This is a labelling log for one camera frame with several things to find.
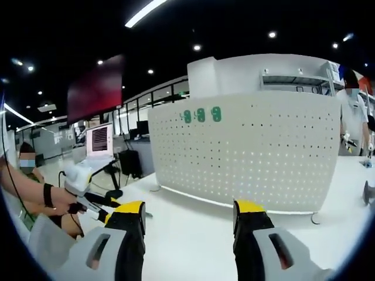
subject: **black speaker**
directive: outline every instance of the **black speaker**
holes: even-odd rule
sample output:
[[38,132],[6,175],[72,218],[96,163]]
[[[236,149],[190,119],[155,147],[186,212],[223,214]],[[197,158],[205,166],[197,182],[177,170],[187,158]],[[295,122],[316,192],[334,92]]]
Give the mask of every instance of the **black speaker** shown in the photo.
[[122,173],[126,176],[131,176],[133,179],[142,177],[142,166],[139,160],[139,154],[136,150],[125,150],[118,154]]

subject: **white perforated panel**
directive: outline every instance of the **white perforated panel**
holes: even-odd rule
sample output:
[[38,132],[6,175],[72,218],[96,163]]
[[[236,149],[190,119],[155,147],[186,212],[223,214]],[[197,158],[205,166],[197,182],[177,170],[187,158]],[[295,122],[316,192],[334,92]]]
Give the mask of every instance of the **white perforated panel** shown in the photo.
[[326,198],[339,150],[335,98],[228,95],[156,107],[148,120],[161,186],[223,204],[249,199],[269,211],[319,211]]

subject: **green number display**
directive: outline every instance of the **green number display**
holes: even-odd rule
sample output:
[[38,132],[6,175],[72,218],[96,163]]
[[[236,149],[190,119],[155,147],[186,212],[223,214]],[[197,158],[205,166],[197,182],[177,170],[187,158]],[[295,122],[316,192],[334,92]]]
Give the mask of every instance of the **green number display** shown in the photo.
[[[211,114],[214,122],[220,122],[221,121],[221,109],[220,107],[213,107],[211,109]],[[206,122],[206,112],[204,111],[204,108],[198,108],[197,111],[194,111],[193,113],[194,119],[197,119],[198,122],[204,123]],[[192,113],[190,110],[185,110],[183,114],[180,114],[181,121],[184,120],[185,123],[190,124],[192,122]]]
[[204,113],[204,108],[198,108],[197,110],[198,122],[204,122],[206,120],[206,114]]
[[190,124],[192,122],[192,114],[190,113],[190,110],[185,110],[183,112],[183,117],[185,119],[185,123]]
[[220,122],[221,121],[221,109],[220,107],[213,107],[211,110],[212,118],[214,122]]

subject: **white shirt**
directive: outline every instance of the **white shirt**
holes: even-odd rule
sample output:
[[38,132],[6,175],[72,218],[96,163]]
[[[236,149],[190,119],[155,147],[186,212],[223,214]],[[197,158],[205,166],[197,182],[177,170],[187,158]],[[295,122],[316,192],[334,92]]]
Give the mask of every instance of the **white shirt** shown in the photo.
[[337,92],[336,98],[341,103],[341,122],[344,132],[349,133],[351,139],[362,143],[363,123],[369,121],[363,98],[360,95],[352,98],[345,89]]

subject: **red screen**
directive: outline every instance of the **red screen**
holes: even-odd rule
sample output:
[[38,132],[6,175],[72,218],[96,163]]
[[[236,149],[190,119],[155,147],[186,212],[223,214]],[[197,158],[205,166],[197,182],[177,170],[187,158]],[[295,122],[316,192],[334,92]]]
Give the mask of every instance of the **red screen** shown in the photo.
[[68,90],[68,124],[109,111],[122,104],[122,55],[106,60]]

